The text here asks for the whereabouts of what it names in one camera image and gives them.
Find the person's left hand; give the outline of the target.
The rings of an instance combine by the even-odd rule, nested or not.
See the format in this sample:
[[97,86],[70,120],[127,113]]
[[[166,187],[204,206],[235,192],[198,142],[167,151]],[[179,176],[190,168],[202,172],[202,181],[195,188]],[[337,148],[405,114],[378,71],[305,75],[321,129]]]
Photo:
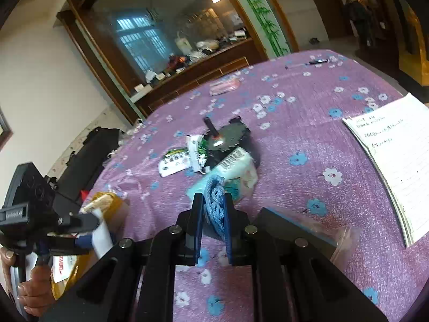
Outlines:
[[[16,255],[6,247],[1,247],[1,265],[6,282],[6,291],[12,292],[10,268]],[[21,283],[17,300],[26,313],[41,317],[55,303],[52,294],[51,268],[48,265],[36,265],[31,271],[31,279]]]

